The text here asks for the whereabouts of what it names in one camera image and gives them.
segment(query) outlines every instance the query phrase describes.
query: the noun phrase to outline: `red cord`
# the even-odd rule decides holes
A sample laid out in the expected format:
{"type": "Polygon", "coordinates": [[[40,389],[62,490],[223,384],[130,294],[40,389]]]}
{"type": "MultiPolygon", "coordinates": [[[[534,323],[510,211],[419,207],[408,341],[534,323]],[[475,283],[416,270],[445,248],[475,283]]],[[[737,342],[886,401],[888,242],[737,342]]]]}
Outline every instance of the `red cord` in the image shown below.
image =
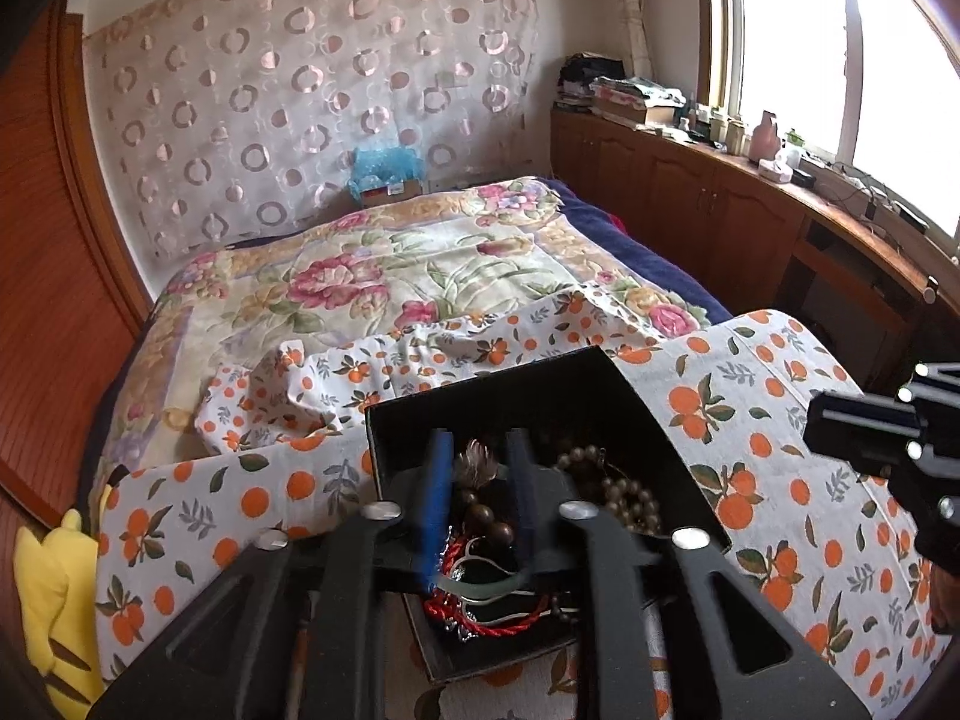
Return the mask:
{"type": "MultiPolygon", "coordinates": [[[[443,560],[440,562],[440,573],[442,573],[443,576],[450,575],[454,563],[459,560],[460,555],[463,555],[466,549],[467,538],[465,536],[460,536],[448,544],[446,551],[443,553],[443,560]]],[[[424,601],[424,611],[427,613],[427,616],[433,617],[433,619],[440,622],[453,620],[462,626],[464,630],[471,634],[480,635],[480,637],[512,637],[513,635],[526,631],[536,620],[539,620],[541,615],[546,611],[547,605],[547,596],[541,595],[539,602],[536,603],[536,608],[524,618],[520,619],[520,621],[512,625],[505,625],[501,628],[491,628],[486,625],[480,625],[464,615],[464,610],[461,607],[458,596],[434,587],[433,592],[430,593],[430,597],[424,601]]]]}

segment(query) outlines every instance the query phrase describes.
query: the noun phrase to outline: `blue plastic bag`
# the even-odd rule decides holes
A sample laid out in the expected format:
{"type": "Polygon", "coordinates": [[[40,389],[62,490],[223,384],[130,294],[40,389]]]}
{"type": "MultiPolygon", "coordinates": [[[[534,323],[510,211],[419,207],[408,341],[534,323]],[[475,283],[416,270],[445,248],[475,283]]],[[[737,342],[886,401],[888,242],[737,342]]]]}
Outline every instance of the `blue plastic bag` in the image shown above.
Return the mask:
{"type": "Polygon", "coordinates": [[[347,186],[357,202],[360,194],[404,181],[424,180],[424,161],[413,148],[376,148],[353,152],[353,171],[347,186]]]}

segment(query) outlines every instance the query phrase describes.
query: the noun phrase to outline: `window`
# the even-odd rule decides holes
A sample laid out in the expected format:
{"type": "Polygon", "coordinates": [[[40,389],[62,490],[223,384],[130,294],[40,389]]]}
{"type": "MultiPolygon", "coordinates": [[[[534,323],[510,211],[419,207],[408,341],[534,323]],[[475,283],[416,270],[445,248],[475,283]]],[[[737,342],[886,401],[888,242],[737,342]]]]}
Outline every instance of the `window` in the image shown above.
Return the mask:
{"type": "Polygon", "coordinates": [[[781,135],[795,128],[813,151],[867,173],[936,225],[931,237],[952,253],[960,181],[949,174],[960,148],[930,124],[960,104],[960,60],[936,8],[926,0],[735,0],[731,21],[722,34],[733,71],[719,100],[748,127],[772,111],[781,135]]]}

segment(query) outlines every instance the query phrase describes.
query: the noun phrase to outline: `wall covering with circles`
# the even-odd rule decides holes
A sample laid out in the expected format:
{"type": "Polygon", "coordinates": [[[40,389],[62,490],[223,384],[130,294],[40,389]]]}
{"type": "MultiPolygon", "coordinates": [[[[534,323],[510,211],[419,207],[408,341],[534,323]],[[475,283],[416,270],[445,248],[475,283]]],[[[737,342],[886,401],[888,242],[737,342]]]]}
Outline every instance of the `wall covering with circles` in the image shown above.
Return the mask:
{"type": "Polygon", "coordinates": [[[158,258],[343,213],[355,148],[522,172],[535,0],[157,0],[85,42],[114,201],[158,258]]]}

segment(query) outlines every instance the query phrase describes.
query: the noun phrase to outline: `bed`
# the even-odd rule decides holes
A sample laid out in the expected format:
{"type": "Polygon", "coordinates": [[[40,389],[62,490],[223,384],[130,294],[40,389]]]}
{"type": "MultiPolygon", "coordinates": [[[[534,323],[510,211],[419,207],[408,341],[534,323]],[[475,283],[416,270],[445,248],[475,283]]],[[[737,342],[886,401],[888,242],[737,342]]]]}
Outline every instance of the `bed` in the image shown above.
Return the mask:
{"type": "MultiPolygon", "coordinates": [[[[875,717],[895,717],[946,644],[929,627],[929,565],[882,483],[808,456],[801,438],[815,389],[856,384],[795,319],[730,317],[602,211],[534,178],[200,255],[171,281],[107,399],[90,485],[94,500],[131,472],[98,523],[104,678],[257,531],[318,533],[373,496],[357,429],[371,404],[586,344],[659,420],[731,560],[875,717]],[[143,613],[128,637],[115,621],[133,598],[143,613]]],[[[476,706],[572,716],[572,649],[431,688],[402,613],[391,619],[390,717],[425,703],[448,720],[476,706]]],[[[666,673],[656,680],[667,715],[666,673]]]]}

